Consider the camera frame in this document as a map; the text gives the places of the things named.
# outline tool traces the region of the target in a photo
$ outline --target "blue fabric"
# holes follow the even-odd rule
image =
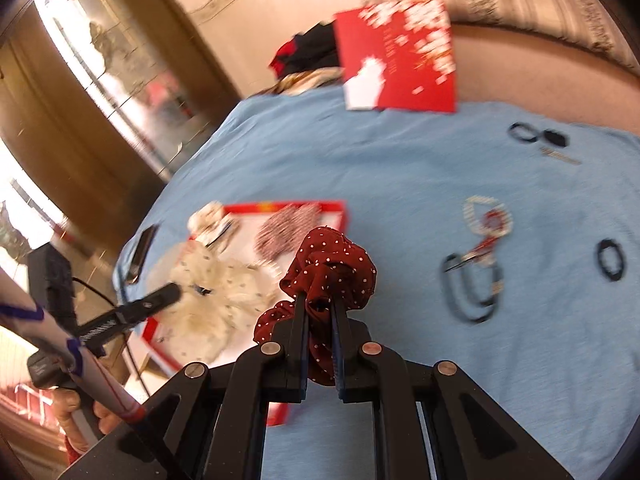
[[[542,142],[511,139],[515,121],[568,134],[562,152],[583,164],[541,155]],[[499,103],[461,104],[453,115],[350,112],[342,88],[321,88],[240,103],[174,176],[138,234],[161,225],[149,270],[210,200],[346,200],[348,236],[378,268],[375,295],[352,316],[405,359],[457,362],[576,479],[590,480],[640,413],[639,175],[640,139],[631,134]],[[496,253],[500,309],[480,325],[449,311],[439,270],[448,254],[480,241],[462,215],[474,194],[504,202],[514,224]],[[596,265],[603,238],[625,251],[620,282]],[[133,246],[122,252],[122,269]],[[129,294],[140,297],[141,285]],[[368,406],[343,406],[334,390],[310,384],[292,419],[268,430],[263,478],[369,480],[371,432]]]

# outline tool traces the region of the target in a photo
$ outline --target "hand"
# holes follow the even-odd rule
[[[53,414],[62,429],[65,430],[69,444],[71,444],[78,453],[86,453],[89,445],[84,440],[82,433],[80,433],[78,426],[76,426],[76,422],[71,417],[71,414],[80,407],[80,397],[78,393],[73,390],[67,390],[66,388],[56,388],[52,391],[52,398],[53,403],[51,408]],[[100,402],[94,402],[94,413],[95,416],[100,419],[98,428],[100,428],[100,431],[104,434],[111,433],[121,422],[116,415],[101,405]]]

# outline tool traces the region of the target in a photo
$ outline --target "red sleeve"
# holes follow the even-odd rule
[[[69,465],[78,460],[82,455],[80,455],[70,444],[69,439],[65,435],[65,447],[66,447],[66,457],[69,460]]]

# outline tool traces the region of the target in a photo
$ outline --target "smartphone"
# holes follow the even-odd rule
[[[131,259],[131,264],[129,265],[127,277],[124,280],[127,285],[132,285],[140,277],[140,272],[142,272],[142,267],[145,264],[146,255],[149,252],[149,247],[151,247],[151,242],[154,241],[154,237],[158,232],[158,228],[159,225],[155,224],[142,231],[140,240],[136,245],[136,251],[133,253],[133,258]]]

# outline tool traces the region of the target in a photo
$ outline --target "wire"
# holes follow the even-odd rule
[[[113,303],[113,301],[111,301],[103,293],[101,293],[97,288],[92,287],[91,285],[89,285],[84,280],[81,280],[80,278],[76,278],[75,276],[73,276],[71,279],[74,282],[80,283],[80,285],[85,286],[86,288],[88,288],[94,294],[97,294],[98,296],[100,296],[104,301],[109,303],[112,308],[116,308],[116,304]],[[151,394],[149,393],[149,389],[146,387],[145,381],[142,380],[142,374],[140,374],[140,370],[138,370],[138,365],[136,364],[136,362],[133,359],[133,354],[131,353],[131,348],[129,348],[129,342],[127,341],[127,337],[124,334],[122,336],[124,338],[124,348],[127,351],[127,354],[129,355],[129,359],[131,359],[131,365],[133,366],[133,369],[136,371],[136,375],[138,376],[138,380],[140,381],[140,384],[142,384],[142,389],[145,391],[147,398],[149,398],[149,397],[151,397]]]

